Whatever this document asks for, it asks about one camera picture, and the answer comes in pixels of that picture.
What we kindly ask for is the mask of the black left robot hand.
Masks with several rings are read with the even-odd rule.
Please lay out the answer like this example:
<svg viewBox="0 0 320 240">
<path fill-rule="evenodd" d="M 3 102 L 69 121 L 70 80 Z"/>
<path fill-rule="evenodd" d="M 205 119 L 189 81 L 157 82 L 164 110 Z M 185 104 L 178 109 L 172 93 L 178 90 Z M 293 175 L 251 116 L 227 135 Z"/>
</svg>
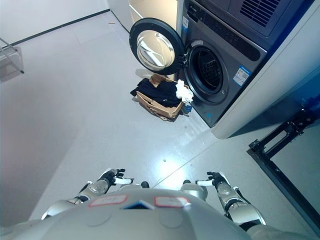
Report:
<svg viewBox="0 0 320 240">
<path fill-rule="evenodd" d="M 130 185 L 134 182 L 133 178 L 124 177 L 125 169 L 124 168 L 117 168 L 117 169 L 110 169 L 109 170 L 113 177 L 111 178 L 111 184 L 115 185 Z"/>
</svg>

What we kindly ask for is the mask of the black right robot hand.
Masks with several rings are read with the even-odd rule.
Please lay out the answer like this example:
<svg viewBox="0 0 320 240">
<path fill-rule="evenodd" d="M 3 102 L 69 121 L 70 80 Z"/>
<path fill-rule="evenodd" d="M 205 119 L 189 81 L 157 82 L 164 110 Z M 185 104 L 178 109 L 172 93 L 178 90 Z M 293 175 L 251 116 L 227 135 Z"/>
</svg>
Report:
<svg viewBox="0 0 320 240">
<path fill-rule="evenodd" d="M 208 178 L 206 180 L 196 180 L 195 183 L 201 187 L 218 186 L 220 183 L 229 183 L 223 172 L 207 172 Z"/>
</svg>

